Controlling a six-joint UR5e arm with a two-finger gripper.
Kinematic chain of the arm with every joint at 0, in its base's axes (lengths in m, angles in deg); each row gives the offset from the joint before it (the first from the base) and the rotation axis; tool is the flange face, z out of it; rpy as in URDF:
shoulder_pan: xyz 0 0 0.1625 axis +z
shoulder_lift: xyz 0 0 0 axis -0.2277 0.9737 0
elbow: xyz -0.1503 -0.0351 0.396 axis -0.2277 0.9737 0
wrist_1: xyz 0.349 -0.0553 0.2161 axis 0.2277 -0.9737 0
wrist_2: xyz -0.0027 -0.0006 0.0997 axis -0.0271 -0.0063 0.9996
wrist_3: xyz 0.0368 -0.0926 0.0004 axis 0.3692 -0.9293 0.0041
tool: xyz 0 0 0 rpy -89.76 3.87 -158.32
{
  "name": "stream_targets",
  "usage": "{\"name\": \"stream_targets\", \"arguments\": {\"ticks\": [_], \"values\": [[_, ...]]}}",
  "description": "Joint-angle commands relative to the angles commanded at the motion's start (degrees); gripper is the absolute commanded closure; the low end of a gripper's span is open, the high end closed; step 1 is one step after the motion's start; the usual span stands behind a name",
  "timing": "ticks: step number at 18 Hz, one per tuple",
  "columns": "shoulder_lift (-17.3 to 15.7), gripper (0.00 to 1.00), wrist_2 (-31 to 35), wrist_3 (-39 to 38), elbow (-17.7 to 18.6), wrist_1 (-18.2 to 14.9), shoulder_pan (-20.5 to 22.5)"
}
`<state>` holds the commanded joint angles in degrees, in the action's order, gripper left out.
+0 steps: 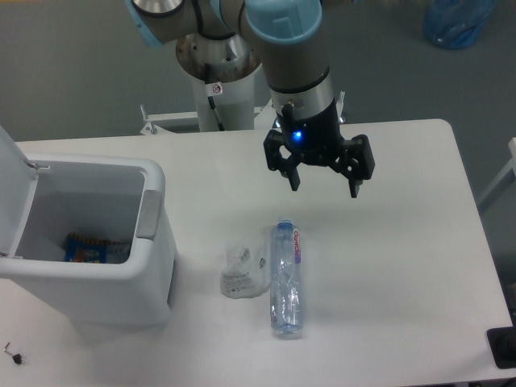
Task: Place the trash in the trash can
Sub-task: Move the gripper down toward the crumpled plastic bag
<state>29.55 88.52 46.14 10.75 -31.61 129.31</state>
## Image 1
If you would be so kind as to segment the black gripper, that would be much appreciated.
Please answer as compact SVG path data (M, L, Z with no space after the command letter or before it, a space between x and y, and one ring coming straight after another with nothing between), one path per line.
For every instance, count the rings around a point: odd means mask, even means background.
M294 106L285 104L277 114L279 128L271 129L263 145L268 169L279 171L298 190L300 164L330 166L348 180L350 195L357 198L360 186L372 178L375 160L369 138L344 139L339 130L336 102L305 119L294 118Z

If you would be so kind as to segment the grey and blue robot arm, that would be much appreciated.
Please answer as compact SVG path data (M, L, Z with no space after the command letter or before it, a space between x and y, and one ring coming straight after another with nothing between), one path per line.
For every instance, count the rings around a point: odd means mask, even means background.
M264 70L277 129L264 140L267 166L300 184L300 164L345 176L350 194L371 178L368 137L342 137L319 1L129 1L145 43L176 43L182 68L208 85Z

